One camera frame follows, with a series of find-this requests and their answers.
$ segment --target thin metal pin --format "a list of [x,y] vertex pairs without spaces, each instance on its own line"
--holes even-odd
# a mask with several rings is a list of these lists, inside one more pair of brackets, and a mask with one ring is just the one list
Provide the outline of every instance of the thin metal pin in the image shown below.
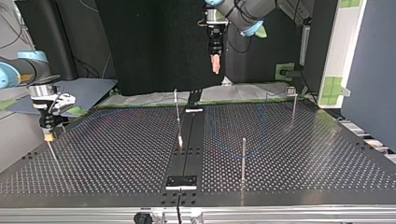
[[295,114],[296,114],[297,98],[298,98],[298,94],[296,94],[296,95],[294,96],[293,119],[294,119],[294,116],[295,116]]
[[177,90],[175,90],[174,95],[175,95],[176,112],[177,112],[177,127],[178,127],[177,140],[178,140],[178,145],[179,145],[180,150],[181,150],[183,148],[183,138],[181,137],[181,124],[180,124],[180,113],[179,113],[179,110],[178,110]]
[[53,159],[55,159],[56,162],[58,162],[58,158],[56,157],[55,151],[53,150],[52,145],[50,144],[49,141],[47,141],[47,145],[49,146],[49,151],[50,154],[52,154]]
[[245,188],[245,168],[246,168],[246,155],[247,155],[247,139],[242,139],[242,189]]

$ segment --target gray surface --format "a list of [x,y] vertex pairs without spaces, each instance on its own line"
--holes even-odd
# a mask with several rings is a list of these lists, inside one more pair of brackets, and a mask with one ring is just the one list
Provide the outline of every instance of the gray surface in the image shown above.
[[38,115],[0,112],[0,172],[44,142]]
[[174,108],[96,110],[0,174],[0,207],[160,206]]
[[396,204],[391,161],[324,111],[299,103],[291,114],[292,103],[206,106],[196,206]]
[[[396,204],[391,161],[312,105],[299,103],[292,122],[291,106],[205,106],[202,175],[197,195],[187,195],[195,204],[185,206]],[[0,174],[0,207],[163,205],[169,162],[178,158],[173,107],[94,110],[72,125],[53,145],[61,169],[43,146]]]
[[367,2],[346,86],[351,95],[342,106],[345,117],[393,150],[396,149],[394,8],[394,0]]
[[233,86],[216,86],[204,89],[201,102],[205,101],[248,101],[285,98],[284,82],[262,84],[237,84]]
[[[73,81],[59,81],[55,86],[59,86],[59,91],[64,87],[64,92],[69,92],[76,97],[74,106],[79,106],[81,109],[88,110],[93,107],[102,97],[104,97],[115,85],[117,81],[112,79],[99,78],[79,78]],[[17,103],[7,108],[7,111],[24,113],[24,114],[39,114],[33,108],[32,99],[29,96],[20,99]],[[77,117],[67,112],[63,113],[66,117]]]
[[[208,101],[248,101],[284,98],[285,89],[289,85],[284,82],[262,84],[237,84],[232,86],[216,86],[203,90],[201,103]],[[181,103],[187,103],[190,93],[179,92]],[[173,104],[175,97],[172,92],[156,92],[147,95],[122,96],[113,95],[104,100],[100,105],[158,105]]]

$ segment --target power cord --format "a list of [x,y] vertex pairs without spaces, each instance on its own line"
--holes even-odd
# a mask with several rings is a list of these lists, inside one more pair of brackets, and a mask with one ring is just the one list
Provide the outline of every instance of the power cord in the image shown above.
[[245,54],[245,53],[247,53],[248,52],[248,50],[250,49],[250,46],[251,46],[251,39],[252,39],[252,36],[250,36],[249,37],[249,41],[248,41],[248,45],[247,45],[247,48],[245,49],[245,50],[242,50],[242,51],[240,51],[240,50],[238,50],[238,49],[236,49],[234,46],[233,46],[233,44],[231,43],[231,41],[230,41],[230,39],[228,38],[228,26],[227,26],[227,29],[226,29],[226,40],[227,40],[227,42],[228,42],[228,44],[231,46],[231,48],[235,51],[235,52],[237,52],[237,53],[240,53],[240,54]]
[[297,11],[298,11],[298,7],[300,6],[301,0],[298,0],[297,2],[297,6],[294,9],[294,16],[293,16],[293,21],[296,22],[296,17],[297,17]]
[[22,33],[23,33],[23,25],[22,25],[22,20],[21,20],[20,32],[18,33],[18,36],[13,41],[9,42],[8,44],[5,44],[4,46],[1,46],[0,49],[5,49],[5,48],[15,44],[15,42],[17,42],[21,38]]
[[105,68],[103,69],[102,79],[105,78],[105,74],[106,74],[106,70],[107,70],[107,67],[108,67],[108,63],[110,62],[110,58],[111,58],[111,53],[110,53],[110,55],[108,55],[108,59],[107,59]]
[[312,89],[309,88],[308,82],[306,82],[306,79],[305,79],[305,76],[304,76],[303,71],[300,71],[300,74],[301,74],[301,77],[303,78],[303,81],[304,81],[304,83],[305,83],[305,86],[306,86],[306,87],[308,88],[308,90],[309,90],[309,93],[311,94],[311,96],[312,96],[312,98],[314,99],[315,103],[318,105],[318,99],[314,96],[314,94],[312,94]]
[[81,64],[81,66],[85,69],[87,72],[87,77],[90,76],[90,74],[94,75],[94,77],[99,78],[99,72],[91,65],[88,63],[83,62],[82,60],[78,59],[77,57],[73,56],[74,60],[76,60],[78,63]]
[[79,0],[79,2],[80,2],[84,7],[89,8],[89,9],[92,10],[92,11],[99,12],[98,9],[88,6],[88,5],[85,4],[82,0]]

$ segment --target black backdrop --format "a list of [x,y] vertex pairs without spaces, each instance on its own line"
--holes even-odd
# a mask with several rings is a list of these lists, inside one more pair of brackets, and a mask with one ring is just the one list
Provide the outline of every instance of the black backdrop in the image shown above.
[[96,0],[123,95],[218,85],[199,0]]

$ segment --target robot end effector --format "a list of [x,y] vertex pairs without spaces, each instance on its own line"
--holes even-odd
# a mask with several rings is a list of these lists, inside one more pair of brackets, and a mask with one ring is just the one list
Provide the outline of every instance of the robot end effector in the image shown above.
[[41,115],[39,124],[46,141],[53,140],[53,129],[67,121],[61,113],[76,101],[69,93],[58,93],[53,85],[57,78],[59,76],[51,75],[47,57],[42,51],[21,51],[16,60],[0,57],[0,89],[27,87],[33,106]]
[[223,35],[229,22],[243,36],[256,35],[265,38],[262,26],[264,17],[276,9],[276,2],[283,0],[205,0],[206,26],[209,36],[209,53],[213,72],[218,74],[220,56],[223,52]]

